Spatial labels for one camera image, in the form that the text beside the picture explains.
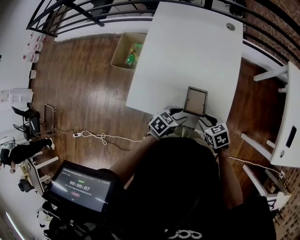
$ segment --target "sneaker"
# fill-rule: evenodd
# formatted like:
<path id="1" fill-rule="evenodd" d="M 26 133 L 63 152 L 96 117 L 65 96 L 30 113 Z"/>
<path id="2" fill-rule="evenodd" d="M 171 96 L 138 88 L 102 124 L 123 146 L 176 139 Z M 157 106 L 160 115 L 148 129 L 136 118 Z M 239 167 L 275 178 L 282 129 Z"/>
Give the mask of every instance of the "sneaker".
<path id="1" fill-rule="evenodd" d="M 52 150 L 55 150 L 55 145 L 54 145 L 53 139 L 52 139 L 52 138 L 46 138 L 46 139 L 50 139 L 51 142 L 52 142 L 51 146 L 48 146 L 48 145 L 47 145 L 47 148 L 48 148 L 48 149 L 51 148 Z"/>

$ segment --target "white table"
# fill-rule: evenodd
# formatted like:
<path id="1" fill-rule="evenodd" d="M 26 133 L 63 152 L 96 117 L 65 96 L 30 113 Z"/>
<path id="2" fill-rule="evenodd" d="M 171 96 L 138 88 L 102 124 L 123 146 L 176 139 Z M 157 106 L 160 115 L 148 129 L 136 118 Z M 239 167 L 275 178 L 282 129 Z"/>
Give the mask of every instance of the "white table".
<path id="1" fill-rule="evenodd" d="M 251 179 L 251 181 L 254 183 L 254 185 L 255 185 L 257 191 L 259 192 L 259 194 L 261 196 L 265 196 L 267 198 L 270 210 L 276 210 L 276 209 L 280 210 L 284 207 L 284 205 L 290 199 L 291 194 L 282 185 L 282 183 L 271 173 L 270 170 L 266 169 L 265 172 L 270 177 L 270 179 L 276 184 L 276 186 L 279 188 L 279 192 L 276 193 L 276 194 L 268 193 L 268 191 L 259 182 L 259 180 L 253 174 L 253 172 L 248 167 L 248 165 L 244 164 L 243 169 L 245 170 L 246 174 Z"/>
<path id="2" fill-rule="evenodd" d="M 42 184 L 43 181 L 46 181 L 47 179 L 51 178 L 50 175 L 44 175 L 43 177 L 40 177 L 38 174 L 38 169 L 53 163 L 55 161 L 57 161 L 59 158 L 58 157 L 54 157 L 50 160 L 47 160 L 41 164 L 35 165 L 35 162 L 32 160 L 32 158 L 37 157 L 39 155 L 43 154 L 43 152 L 38 152 L 37 154 L 35 154 L 33 157 L 31 157 L 30 159 L 26 159 L 25 160 L 25 168 L 27 171 L 27 176 L 28 176 L 28 181 L 29 183 L 35 188 L 35 190 L 40 194 L 43 195 L 44 193 L 44 186 Z"/>
<path id="3" fill-rule="evenodd" d="M 150 114 L 168 105 L 183 108 L 191 86 L 208 91 L 206 113 L 226 122 L 239 77 L 242 32 L 240 22 L 221 14 L 160 2 L 126 106 Z"/>
<path id="4" fill-rule="evenodd" d="M 287 66 L 257 75 L 254 77 L 254 80 L 260 81 L 285 73 L 288 76 L 287 86 L 284 89 L 279 89 L 279 92 L 286 92 L 285 110 L 279 133 L 275 143 L 267 141 L 267 144 L 273 147 L 273 152 L 270 153 L 246 134 L 241 134 L 241 137 L 263 154 L 273 165 L 300 167 L 300 70 L 294 64 L 288 62 Z M 293 126 L 297 131 L 292 144 L 288 147 L 287 142 Z"/>

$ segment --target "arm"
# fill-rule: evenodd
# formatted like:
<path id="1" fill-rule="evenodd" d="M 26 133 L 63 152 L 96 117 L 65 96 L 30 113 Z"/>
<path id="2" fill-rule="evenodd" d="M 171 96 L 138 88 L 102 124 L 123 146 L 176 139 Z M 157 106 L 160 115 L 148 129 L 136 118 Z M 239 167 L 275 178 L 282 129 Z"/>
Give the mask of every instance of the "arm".
<path id="1" fill-rule="evenodd" d="M 243 203 L 243 194 L 233 166 L 229 162 L 228 150 L 222 149 L 218 154 L 218 158 L 223 201 L 226 207 L 230 209 Z"/>
<path id="2" fill-rule="evenodd" d="M 117 174 L 125 185 L 135 173 L 135 170 L 146 152 L 157 142 L 151 135 L 146 136 L 142 142 L 130 150 L 110 168 Z"/>
<path id="3" fill-rule="evenodd" d="M 15 162 L 11 161 L 11 169 L 14 171 L 15 170 Z"/>

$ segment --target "black railing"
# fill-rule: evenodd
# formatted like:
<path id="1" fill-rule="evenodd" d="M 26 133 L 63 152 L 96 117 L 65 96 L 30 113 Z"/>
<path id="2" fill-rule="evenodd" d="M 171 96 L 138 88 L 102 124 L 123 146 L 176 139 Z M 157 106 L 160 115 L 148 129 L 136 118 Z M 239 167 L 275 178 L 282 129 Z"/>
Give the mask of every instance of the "black railing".
<path id="1" fill-rule="evenodd" d="M 278 27 L 275 23 L 270 21 L 269 19 L 265 18 L 264 16 L 258 14 L 257 12 L 254 12 L 247 7 L 232 2 L 230 0 L 218 0 L 220 2 L 223 2 L 227 5 L 229 5 L 230 8 L 238 10 L 240 13 L 247 13 L 250 14 L 259 20 L 266 23 L 268 26 L 275 29 L 277 32 L 279 32 L 283 37 L 285 37 L 292 45 L 294 45 L 298 50 L 300 50 L 300 45 L 291 37 L 289 36 L 284 30 L 282 30 L 280 27 Z M 262 4 L 264 7 L 268 8 L 273 13 L 277 14 L 285 23 L 289 24 L 296 33 L 300 33 L 300 26 L 282 9 L 280 9 L 277 5 L 270 2 L 269 0 L 256 0 L 260 4 Z M 50 0 L 44 11 L 38 15 L 38 12 L 42 8 L 42 6 L 45 4 L 45 0 L 42 0 L 40 4 L 38 5 L 36 11 L 34 12 L 34 15 L 32 16 L 27 29 L 41 32 L 44 34 L 47 34 L 49 36 L 57 37 L 59 34 L 63 34 L 68 31 L 72 31 L 79 28 L 84 28 L 92 25 L 99 25 L 100 27 L 104 27 L 106 23 L 112 23 L 112 22 L 126 22 L 126 21 L 152 21 L 151 17 L 144 17 L 143 14 L 150 14 L 153 16 L 155 14 L 157 5 L 159 2 L 172 2 L 177 4 L 183 4 L 183 5 L 189 5 L 197 8 L 204 8 L 211 10 L 213 12 L 226 15 L 230 18 L 233 18 L 239 22 L 242 22 L 247 27 L 253 28 L 272 41 L 274 41 L 278 46 L 283 48 L 288 54 L 290 54 L 293 58 L 295 58 L 299 63 L 300 59 L 295 54 L 294 50 L 291 50 L 286 44 L 282 43 L 280 40 L 278 40 L 274 35 L 270 34 L 269 32 L 265 31 L 264 29 L 260 28 L 259 26 L 253 24 L 252 22 L 246 21 L 246 19 L 243 16 L 237 16 L 230 13 L 226 13 L 217 9 L 212 8 L 212 0 L 206 0 L 205 4 L 196 4 L 191 3 L 189 0 L 185 1 L 177 1 L 177 0 L 129 0 L 124 2 L 117 2 L 112 3 L 112 0 L 107 0 L 105 5 L 93 7 L 87 10 L 84 10 L 82 6 L 93 3 L 95 0 L 86 0 L 80 4 L 75 4 L 75 0 Z M 118 7 L 122 5 L 133 5 L 135 10 L 127 10 L 127 11 L 118 11 L 118 12 L 109 12 L 112 7 Z M 70 10 L 75 10 L 77 13 L 65 17 L 65 14 L 69 12 Z M 93 12 L 102 10 L 102 13 L 95 16 Z M 126 14 L 137 14 L 137 17 L 126 17 Z M 119 17 L 115 19 L 107 18 L 108 16 L 112 15 L 124 15 L 124 17 Z M 72 21 L 75 17 L 83 16 L 83 18 Z M 261 45 L 263 45 L 265 48 L 267 48 L 269 51 L 277 54 L 283 61 L 288 62 L 288 58 L 285 56 L 285 54 L 282 54 L 278 50 L 276 50 L 274 47 L 272 47 L 269 43 L 263 41 L 262 39 L 253 36 L 247 31 L 244 32 L 244 38 L 252 39 Z"/>

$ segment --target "black and white marker cube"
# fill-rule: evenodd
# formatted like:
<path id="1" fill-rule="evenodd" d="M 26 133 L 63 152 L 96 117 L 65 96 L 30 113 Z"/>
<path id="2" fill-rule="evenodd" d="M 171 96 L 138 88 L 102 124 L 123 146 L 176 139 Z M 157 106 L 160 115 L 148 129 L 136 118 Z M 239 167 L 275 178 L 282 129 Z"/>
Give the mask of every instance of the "black and white marker cube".
<path id="1" fill-rule="evenodd" d="M 215 149 L 230 143 L 228 128 L 225 123 L 210 127 L 204 132 L 207 142 Z"/>
<path id="2" fill-rule="evenodd" d="M 150 128 L 158 135 L 163 135 L 168 129 L 177 127 L 178 124 L 173 118 L 167 113 L 157 113 L 153 116 L 149 123 Z"/>

